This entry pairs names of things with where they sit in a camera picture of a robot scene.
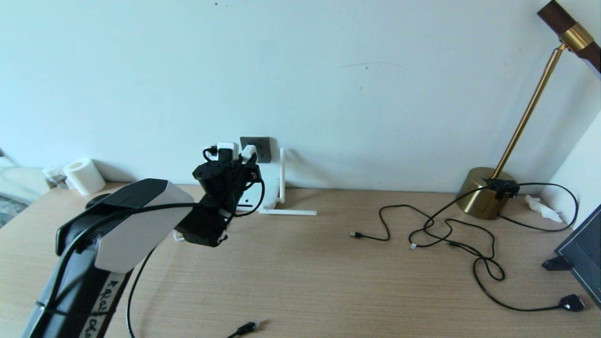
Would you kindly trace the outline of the white wifi router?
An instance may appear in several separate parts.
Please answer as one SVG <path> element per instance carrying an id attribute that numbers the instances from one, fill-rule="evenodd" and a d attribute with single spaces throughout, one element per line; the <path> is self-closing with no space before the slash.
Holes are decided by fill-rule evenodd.
<path id="1" fill-rule="evenodd" d="M 286 189 L 286 149 L 279 149 L 279 173 L 262 175 L 264 190 L 260 184 L 254 184 L 243 193 L 237 206 L 239 212 L 250 212 L 257 208 L 257 212 L 267 215 L 297 215 L 316 216 L 316 210 L 279 209 L 278 205 L 285 203 Z"/>

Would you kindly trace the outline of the white toilet paper roll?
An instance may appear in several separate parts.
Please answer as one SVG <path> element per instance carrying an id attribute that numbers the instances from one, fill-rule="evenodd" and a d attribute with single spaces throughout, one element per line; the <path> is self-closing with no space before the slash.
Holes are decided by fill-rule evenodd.
<path id="1" fill-rule="evenodd" d="M 92 158 L 81 158 L 67 163 L 62 170 L 81 195 L 95 194 L 107 184 Z"/>

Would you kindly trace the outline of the small clear plastic container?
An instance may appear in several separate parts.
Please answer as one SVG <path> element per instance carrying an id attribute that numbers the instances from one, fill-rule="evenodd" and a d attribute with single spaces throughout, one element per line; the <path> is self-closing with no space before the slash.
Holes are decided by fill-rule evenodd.
<path id="1" fill-rule="evenodd" d="M 42 169 L 47 182 L 51 187 L 57 187 L 61 190 L 69 190 L 67 176 L 64 174 L 62 167 L 57 165 L 45 166 Z"/>

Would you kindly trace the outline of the white bedding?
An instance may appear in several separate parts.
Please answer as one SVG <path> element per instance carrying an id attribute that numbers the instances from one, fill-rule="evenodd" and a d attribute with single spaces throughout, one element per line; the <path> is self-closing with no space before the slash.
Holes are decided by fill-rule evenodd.
<path id="1" fill-rule="evenodd" d="M 22 167 L 0 156 L 0 195 L 31 204 L 50 189 L 41 168 Z"/>

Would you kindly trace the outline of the brass desk lamp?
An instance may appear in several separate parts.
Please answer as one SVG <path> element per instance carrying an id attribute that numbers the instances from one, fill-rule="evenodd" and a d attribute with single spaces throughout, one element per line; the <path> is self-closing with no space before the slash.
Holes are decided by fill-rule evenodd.
<path id="1" fill-rule="evenodd" d="M 481 220 L 496 220 L 510 199 L 517 197 L 521 184 L 504 173 L 505 165 L 534 113 L 550 77 L 564 51 L 570 51 L 592 67 L 601 78 L 601 45 L 559 2 L 550 0 L 537 13 L 556 34 L 560 45 L 552 51 L 537 86 L 513 132 L 498 164 L 494 168 L 470 169 L 457 195 L 457 206 L 466 214 Z"/>

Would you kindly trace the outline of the crumpled white tissue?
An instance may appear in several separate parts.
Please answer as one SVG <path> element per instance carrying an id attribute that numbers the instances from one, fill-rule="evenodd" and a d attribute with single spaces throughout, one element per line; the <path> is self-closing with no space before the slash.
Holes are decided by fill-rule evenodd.
<path id="1" fill-rule="evenodd" d="M 533 211 L 541 214 L 541 216 L 543 216 L 543 218 L 547 218 L 548 220 L 553 220 L 554 222 L 557 222 L 557 223 L 563 222 L 563 219 L 560 217 L 558 212 L 556 212 L 556 210 L 553 210 L 551 207 L 544 205 L 541 202 L 540 198 L 533 197 L 532 195 L 526 195 L 524 197 L 524 200 L 525 200 L 527 206 L 530 208 L 530 210 L 533 210 Z"/>

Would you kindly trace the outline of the dark framed panel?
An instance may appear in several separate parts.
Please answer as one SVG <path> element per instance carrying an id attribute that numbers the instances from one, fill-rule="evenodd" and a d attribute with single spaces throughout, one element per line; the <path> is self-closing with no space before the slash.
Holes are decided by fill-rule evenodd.
<path id="1" fill-rule="evenodd" d="M 541 266 L 569 271 L 601 311 L 601 204 L 554 250 Z"/>

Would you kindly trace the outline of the grey wall socket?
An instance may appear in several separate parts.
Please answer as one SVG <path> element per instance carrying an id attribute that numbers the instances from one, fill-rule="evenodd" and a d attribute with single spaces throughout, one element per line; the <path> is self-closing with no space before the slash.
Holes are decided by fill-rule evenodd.
<path id="1" fill-rule="evenodd" d="M 242 148 L 253 145 L 257 152 L 257 163 L 270 163 L 272 160 L 272 147 L 270 137 L 240 137 Z"/>

